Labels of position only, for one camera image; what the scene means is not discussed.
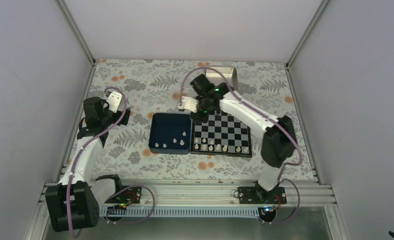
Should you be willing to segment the dark blue piece tray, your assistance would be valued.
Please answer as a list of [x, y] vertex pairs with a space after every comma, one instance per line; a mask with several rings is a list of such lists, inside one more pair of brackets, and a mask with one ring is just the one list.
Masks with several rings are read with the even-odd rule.
[[189, 154], [191, 127], [192, 120], [189, 114], [156, 112], [150, 128], [150, 151], [154, 154]]

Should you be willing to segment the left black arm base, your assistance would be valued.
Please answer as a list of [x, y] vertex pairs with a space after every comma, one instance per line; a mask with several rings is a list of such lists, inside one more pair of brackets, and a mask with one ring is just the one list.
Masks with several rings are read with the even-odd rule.
[[132, 187], [107, 200], [100, 209], [100, 216], [110, 221], [120, 221], [128, 211], [128, 207], [140, 203], [142, 187]]

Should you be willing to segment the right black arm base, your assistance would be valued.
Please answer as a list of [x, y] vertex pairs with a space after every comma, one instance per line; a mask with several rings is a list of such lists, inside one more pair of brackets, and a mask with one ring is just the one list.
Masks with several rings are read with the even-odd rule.
[[258, 218], [265, 223], [271, 223], [277, 215], [277, 209], [287, 203], [285, 189], [279, 184], [270, 191], [261, 186], [241, 186], [234, 192], [233, 196], [242, 205], [263, 205], [258, 207]]

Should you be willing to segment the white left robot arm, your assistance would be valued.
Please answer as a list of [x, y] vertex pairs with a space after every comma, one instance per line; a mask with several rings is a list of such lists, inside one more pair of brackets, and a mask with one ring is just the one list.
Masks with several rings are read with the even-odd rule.
[[95, 162], [103, 150], [111, 125], [127, 125], [128, 108], [119, 110], [123, 97], [113, 91], [106, 99], [84, 100], [85, 117], [77, 134], [75, 158], [57, 185], [49, 186], [45, 200], [55, 232], [92, 228], [97, 225], [104, 202], [116, 203], [124, 196], [124, 188], [116, 174], [100, 176], [89, 186]]

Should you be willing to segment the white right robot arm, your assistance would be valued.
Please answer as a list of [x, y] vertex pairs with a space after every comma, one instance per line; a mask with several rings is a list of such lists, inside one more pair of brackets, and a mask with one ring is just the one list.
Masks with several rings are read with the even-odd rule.
[[245, 100], [226, 79], [214, 85], [201, 74], [190, 84], [197, 96], [181, 95], [178, 107], [190, 111], [192, 119], [205, 122], [212, 112], [222, 111], [236, 117], [261, 138], [264, 166], [256, 181], [255, 196], [260, 203], [267, 204], [275, 196], [274, 188], [280, 182], [287, 159], [298, 148], [292, 120], [286, 115], [278, 117], [262, 111]]

